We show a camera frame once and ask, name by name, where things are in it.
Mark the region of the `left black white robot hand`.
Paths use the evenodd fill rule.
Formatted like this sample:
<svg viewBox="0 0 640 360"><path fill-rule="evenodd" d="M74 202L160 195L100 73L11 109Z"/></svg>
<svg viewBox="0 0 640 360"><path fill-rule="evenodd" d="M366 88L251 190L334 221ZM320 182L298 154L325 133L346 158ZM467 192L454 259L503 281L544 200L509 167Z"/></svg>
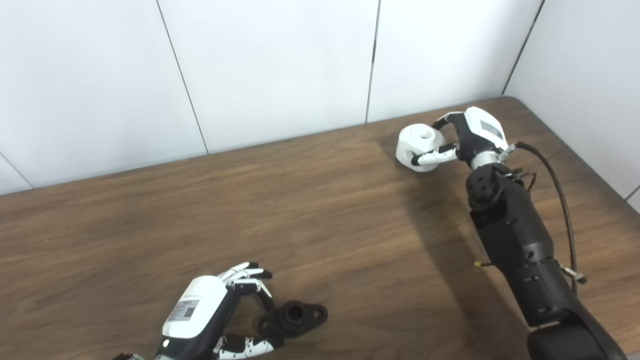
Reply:
<svg viewBox="0 0 640 360"><path fill-rule="evenodd" d="M243 296L256 294L266 311L275 310L263 280L272 274L256 262L243 262L219 275L197 276L162 326L157 360L242 360L284 346L277 336L224 334Z"/></svg>

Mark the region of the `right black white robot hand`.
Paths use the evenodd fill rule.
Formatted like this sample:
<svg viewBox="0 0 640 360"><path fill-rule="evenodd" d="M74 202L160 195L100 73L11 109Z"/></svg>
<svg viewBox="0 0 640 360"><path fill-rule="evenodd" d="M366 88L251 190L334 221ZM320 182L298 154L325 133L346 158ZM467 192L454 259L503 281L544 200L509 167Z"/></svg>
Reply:
<svg viewBox="0 0 640 360"><path fill-rule="evenodd" d="M458 160L475 170L488 164L503 164L514 150L508 144L498 119L479 107L472 106L465 111L447 112L430 128L441 134L441 129L446 125L455 127L457 141L413 155L409 162L411 167L436 167Z"/></svg>

